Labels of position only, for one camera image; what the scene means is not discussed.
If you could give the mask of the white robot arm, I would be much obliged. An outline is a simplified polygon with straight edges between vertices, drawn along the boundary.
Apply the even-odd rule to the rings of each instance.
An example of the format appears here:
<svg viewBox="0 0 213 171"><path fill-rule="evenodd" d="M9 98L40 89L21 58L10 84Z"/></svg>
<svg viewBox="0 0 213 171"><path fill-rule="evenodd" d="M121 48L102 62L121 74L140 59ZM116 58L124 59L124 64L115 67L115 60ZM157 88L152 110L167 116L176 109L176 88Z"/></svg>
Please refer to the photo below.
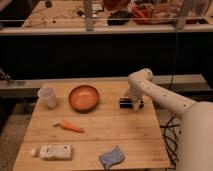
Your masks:
<svg viewBox="0 0 213 171"><path fill-rule="evenodd" d="M151 82L144 68L128 76L127 96L137 103L143 94L180 120L176 171L213 171L213 102L197 102Z"/></svg>

